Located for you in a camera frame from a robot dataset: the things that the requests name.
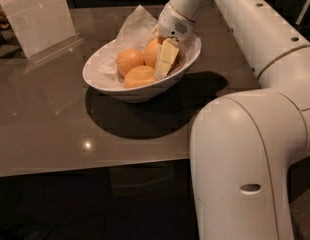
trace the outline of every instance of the countertop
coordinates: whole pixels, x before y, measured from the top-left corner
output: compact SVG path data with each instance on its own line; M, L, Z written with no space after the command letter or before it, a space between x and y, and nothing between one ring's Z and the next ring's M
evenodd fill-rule
M145 6L158 17L162 6ZM89 87L82 70L135 7L71 9L84 40L49 60L0 58L0 177L187 159L197 112L259 84L214 3L198 16L202 53L167 92L139 104Z

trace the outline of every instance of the screw hole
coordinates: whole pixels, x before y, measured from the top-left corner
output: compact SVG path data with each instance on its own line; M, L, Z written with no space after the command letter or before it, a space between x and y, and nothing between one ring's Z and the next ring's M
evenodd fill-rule
M259 184L246 184L241 186L241 192L245 195L256 194L261 190L261 185Z

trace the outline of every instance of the table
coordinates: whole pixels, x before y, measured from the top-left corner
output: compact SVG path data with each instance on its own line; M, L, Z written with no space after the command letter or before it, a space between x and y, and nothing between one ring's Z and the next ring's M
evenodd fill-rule
M158 17L163 6L145 8ZM187 159L192 121L205 104L259 88L212 2L195 27L202 53L172 89L140 104L92 89L85 62L134 9L72 9L81 44L37 64L0 59L0 177Z

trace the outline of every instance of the white bowl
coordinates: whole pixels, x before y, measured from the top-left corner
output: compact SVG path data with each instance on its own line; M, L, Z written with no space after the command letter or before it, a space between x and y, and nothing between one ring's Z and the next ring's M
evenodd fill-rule
M115 58L119 50L114 41L100 48L89 58L83 68L83 78L87 84L100 92L133 103L149 100L176 84L198 58L202 46L200 37L191 33L185 41L180 42L178 63L165 79L126 89L123 87L123 79L117 73Z

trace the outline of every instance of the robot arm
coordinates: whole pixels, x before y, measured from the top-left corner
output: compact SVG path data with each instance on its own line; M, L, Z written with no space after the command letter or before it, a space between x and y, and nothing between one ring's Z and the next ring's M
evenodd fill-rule
M209 1L170 0L159 34L186 39ZM292 240L286 178L310 155L310 43L264 0L215 3L263 89L218 98L194 121L200 237Z

